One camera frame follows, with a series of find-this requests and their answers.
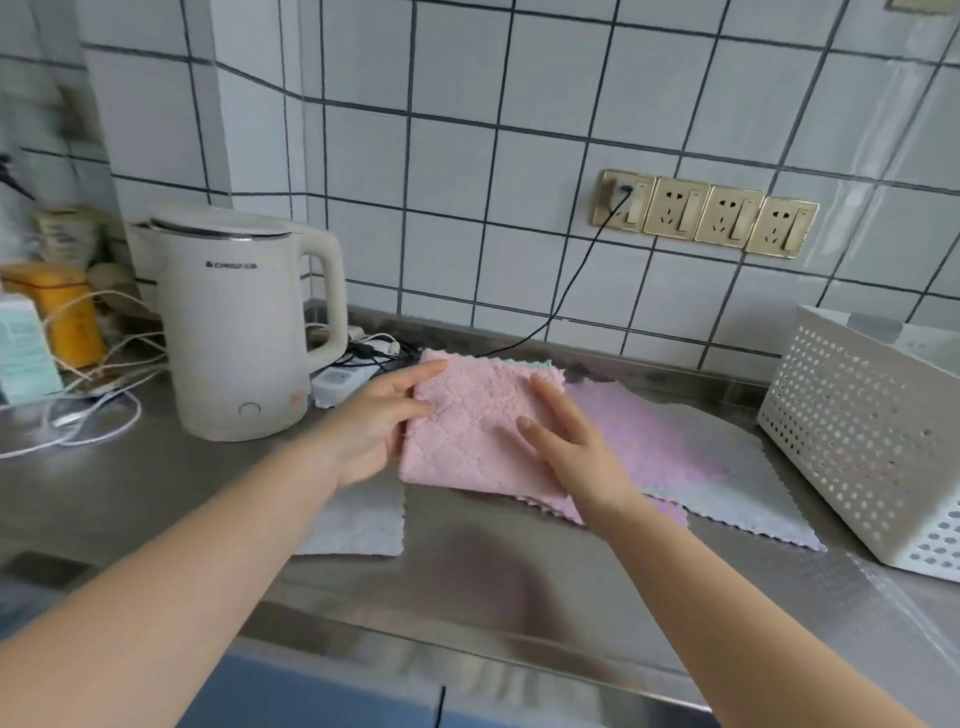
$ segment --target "storage basket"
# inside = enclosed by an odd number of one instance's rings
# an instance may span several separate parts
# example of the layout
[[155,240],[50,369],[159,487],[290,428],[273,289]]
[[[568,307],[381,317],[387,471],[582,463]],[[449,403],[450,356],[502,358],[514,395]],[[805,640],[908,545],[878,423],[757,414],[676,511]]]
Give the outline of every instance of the storage basket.
[[884,564],[960,581],[960,335],[804,306],[757,417]]

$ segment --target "pink towel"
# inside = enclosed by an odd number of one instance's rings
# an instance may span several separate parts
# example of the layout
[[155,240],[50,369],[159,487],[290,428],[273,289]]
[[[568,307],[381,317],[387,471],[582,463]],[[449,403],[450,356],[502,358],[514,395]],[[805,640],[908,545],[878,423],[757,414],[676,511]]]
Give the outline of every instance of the pink towel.
[[420,361],[434,359],[450,363],[414,390],[434,411],[407,425],[400,479],[504,496],[565,497],[549,466],[516,431],[521,415],[553,428],[553,415],[530,389],[529,379],[537,374],[562,388],[564,374],[555,367],[430,349]]

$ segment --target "countertop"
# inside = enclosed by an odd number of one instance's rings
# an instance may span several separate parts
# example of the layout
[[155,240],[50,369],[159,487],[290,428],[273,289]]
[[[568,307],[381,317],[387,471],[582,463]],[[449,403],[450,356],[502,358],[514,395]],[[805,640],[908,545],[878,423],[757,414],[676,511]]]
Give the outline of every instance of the countertop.
[[[694,516],[692,531],[932,726],[956,724],[960,584],[880,565],[760,432],[756,410],[730,403],[756,401],[756,391],[542,347],[529,351],[575,362],[581,372],[630,371],[621,378],[645,396],[701,406],[760,436],[828,551],[781,544]],[[660,386],[667,380],[679,384]],[[650,382],[660,385],[645,386]],[[732,397],[744,391],[753,395]],[[723,394],[720,401],[684,395],[704,392]],[[32,548],[105,568],[323,416],[311,410],[274,438],[215,444],[180,428],[165,376],[137,394],[143,418],[120,438],[0,461],[0,558]],[[19,417],[19,425],[10,418],[0,425],[3,449],[17,447],[12,428],[22,426],[29,413]],[[395,479],[396,472],[379,477]],[[323,624],[362,628],[357,634],[434,645],[438,654],[493,659],[681,705],[705,705],[607,546],[584,529],[504,498],[408,486],[402,556],[296,557],[267,599]],[[269,621],[260,616],[260,622]],[[284,623],[288,634],[276,641],[295,643],[296,635],[289,634],[295,620]],[[258,628],[256,619],[251,632],[270,639],[270,630]],[[334,642],[310,648],[335,652]],[[431,669],[438,679],[450,679],[437,664]]]

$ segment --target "black cable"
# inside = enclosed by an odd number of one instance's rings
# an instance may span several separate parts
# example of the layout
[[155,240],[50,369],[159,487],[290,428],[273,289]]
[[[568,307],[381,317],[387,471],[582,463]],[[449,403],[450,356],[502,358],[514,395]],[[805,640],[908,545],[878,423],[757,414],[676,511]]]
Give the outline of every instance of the black cable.
[[573,285],[573,281],[577,279],[577,276],[580,275],[580,272],[584,269],[584,266],[587,265],[587,258],[590,257],[590,253],[593,251],[593,246],[596,244],[596,241],[600,238],[600,235],[606,229],[607,224],[613,219],[613,216],[623,206],[623,204],[627,202],[628,199],[630,199],[630,193],[634,191],[634,188],[629,184],[621,184],[620,191],[625,193],[623,196],[623,199],[620,202],[618,202],[616,204],[616,207],[614,207],[610,211],[610,214],[607,215],[607,219],[604,220],[603,225],[600,226],[600,230],[598,230],[597,234],[595,234],[593,236],[593,239],[590,240],[589,247],[587,247],[587,254],[584,255],[584,259],[580,261],[580,267],[577,268],[576,273],[573,274],[573,278],[570,279],[570,283],[568,283],[566,285],[566,288],[564,289],[564,294],[560,296],[560,302],[557,303],[557,307],[553,310],[553,313],[551,313],[547,317],[547,320],[543,322],[543,325],[540,328],[538,328],[536,331],[532,332],[529,336],[525,336],[519,341],[517,341],[515,344],[511,344],[509,347],[503,347],[502,349],[494,349],[492,352],[480,354],[481,356],[493,356],[494,354],[508,352],[510,349],[516,349],[516,347],[520,346],[520,344],[526,344],[528,341],[530,341],[530,339],[532,339],[534,336],[539,334],[545,328],[550,326],[550,323],[557,318],[557,314],[560,313],[561,306],[563,306],[564,301],[566,301],[566,294],[570,292],[570,287]]

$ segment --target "electric kettle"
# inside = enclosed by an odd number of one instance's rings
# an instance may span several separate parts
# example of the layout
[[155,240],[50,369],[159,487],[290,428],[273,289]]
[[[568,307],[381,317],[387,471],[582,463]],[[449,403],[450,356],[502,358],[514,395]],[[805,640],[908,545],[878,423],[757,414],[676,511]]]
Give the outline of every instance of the electric kettle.
[[[306,414],[310,374],[347,349],[337,239],[274,217],[164,205],[132,227],[156,271],[177,414],[205,440],[266,437]],[[324,266],[329,338],[308,352],[300,257]]]

